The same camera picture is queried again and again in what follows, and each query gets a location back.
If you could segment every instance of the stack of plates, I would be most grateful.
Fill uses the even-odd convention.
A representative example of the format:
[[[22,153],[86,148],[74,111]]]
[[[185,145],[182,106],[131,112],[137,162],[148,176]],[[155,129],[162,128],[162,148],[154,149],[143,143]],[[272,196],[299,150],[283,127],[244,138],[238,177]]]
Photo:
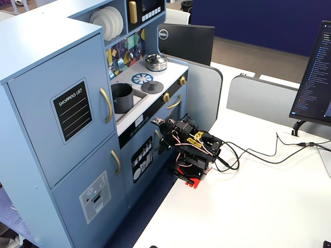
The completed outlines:
[[[103,37],[107,41],[120,35],[123,30],[121,13],[112,6],[94,12],[89,22],[103,27]]]

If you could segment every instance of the microwave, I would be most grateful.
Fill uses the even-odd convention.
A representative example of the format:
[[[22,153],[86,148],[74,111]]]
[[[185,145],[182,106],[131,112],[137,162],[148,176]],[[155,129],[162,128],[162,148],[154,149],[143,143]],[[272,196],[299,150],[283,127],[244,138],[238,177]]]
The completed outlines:
[[[127,0],[129,31],[164,11],[164,0]]]

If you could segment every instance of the gray partition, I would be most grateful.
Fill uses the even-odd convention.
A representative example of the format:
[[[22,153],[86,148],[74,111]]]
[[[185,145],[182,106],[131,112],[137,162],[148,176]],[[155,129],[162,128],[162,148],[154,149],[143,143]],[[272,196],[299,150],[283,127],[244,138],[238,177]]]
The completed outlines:
[[[177,63],[189,66],[187,84],[187,113],[200,130],[209,131],[214,125],[222,90],[223,75],[211,66],[166,55]]]
[[[289,114],[296,93],[293,87],[239,75],[231,82],[227,108],[293,127],[296,120]],[[308,122],[300,130],[331,139],[331,127]]]

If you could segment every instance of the cable plug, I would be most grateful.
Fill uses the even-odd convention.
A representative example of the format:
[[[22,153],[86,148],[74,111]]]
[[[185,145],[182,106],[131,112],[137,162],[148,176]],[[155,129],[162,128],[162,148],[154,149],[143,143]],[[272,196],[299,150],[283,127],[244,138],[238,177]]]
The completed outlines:
[[[298,143],[297,145],[301,146],[301,147],[307,147],[307,146],[315,146],[315,143],[314,142],[309,142],[309,143],[301,142],[301,143]]]

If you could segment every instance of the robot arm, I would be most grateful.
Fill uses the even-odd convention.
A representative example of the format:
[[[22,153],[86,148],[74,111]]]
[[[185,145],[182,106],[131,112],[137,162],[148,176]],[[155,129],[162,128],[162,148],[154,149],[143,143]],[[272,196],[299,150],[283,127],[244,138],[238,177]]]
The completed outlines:
[[[203,175],[209,171],[209,163],[219,159],[223,141],[182,120],[165,121],[156,117],[151,122],[159,127],[163,136],[158,153],[175,147],[178,152],[175,175],[196,188]]]

